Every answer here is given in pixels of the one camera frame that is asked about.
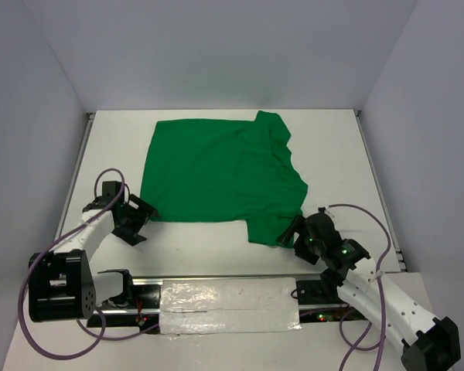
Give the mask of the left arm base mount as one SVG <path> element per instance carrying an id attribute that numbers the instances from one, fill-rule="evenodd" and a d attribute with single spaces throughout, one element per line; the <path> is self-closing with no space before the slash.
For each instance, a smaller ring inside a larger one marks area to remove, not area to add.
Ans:
<path id="1" fill-rule="evenodd" d="M 162 281 L 130 277 L 122 294 L 101 304 L 107 328 L 128 328 L 146 335 L 159 334 Z"/>

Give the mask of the green t shirt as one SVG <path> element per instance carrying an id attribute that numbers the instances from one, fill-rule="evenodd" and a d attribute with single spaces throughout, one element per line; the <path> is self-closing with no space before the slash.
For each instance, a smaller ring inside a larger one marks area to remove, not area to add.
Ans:
<path id="1" fill-rule="evenodd" d="M 292 164 L 290 138 L 281 116 L 265 111 L 252 121 L 159 121 L 140 197 L 161 222 L 243 220 L 250 243 L 278 246 L 308 192 Z"/>

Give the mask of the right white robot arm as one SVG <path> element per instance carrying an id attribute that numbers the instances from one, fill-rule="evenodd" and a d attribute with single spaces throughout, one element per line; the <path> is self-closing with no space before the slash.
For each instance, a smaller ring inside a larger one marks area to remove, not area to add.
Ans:
<path id="1" fill-rule="evenodd" d="M 295 216 L 276 241 L 283 247 L 290 243 L 310 264 L 322 260 L 322 296 L 347 303 L 377 327 L 381 340 L 399 351 L 406 370 L 449 370 L 460 360 L 457 324 L 423 308 L 381 270 L 380 260 L 355 240 L 342 238 L 326 209 Z"/>

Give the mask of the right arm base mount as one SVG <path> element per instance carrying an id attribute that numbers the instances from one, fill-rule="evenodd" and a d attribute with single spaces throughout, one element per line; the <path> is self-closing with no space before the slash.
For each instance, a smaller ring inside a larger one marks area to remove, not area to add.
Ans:
<path id="1" fill-rule="evenodd" d="M 352 305 L 342 301 L 336 288 L 323 281 L 319 274 L 295 276 L 291 297 L 298 304 L 302 324 L 365 320 Z"/>

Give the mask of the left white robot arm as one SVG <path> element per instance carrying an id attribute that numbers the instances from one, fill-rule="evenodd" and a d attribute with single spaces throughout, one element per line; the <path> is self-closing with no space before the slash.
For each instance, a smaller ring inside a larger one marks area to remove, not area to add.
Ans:
<path id="1" fill-rule="evenodd" d="M 158 216 L 155 207 L 121 182 L 104 182 L 101 194 L 82 210 L 80 230 L 60 241 L 45 255 L 29 260 L 29 317 L 33 322 L 89 319 L 106 301 L 127 308 L 136 297 L 129 270 L 115 268 L 94 273 L 90 261 L 108 237 L 133 247 L 146 239 L 141 228 Z"/>

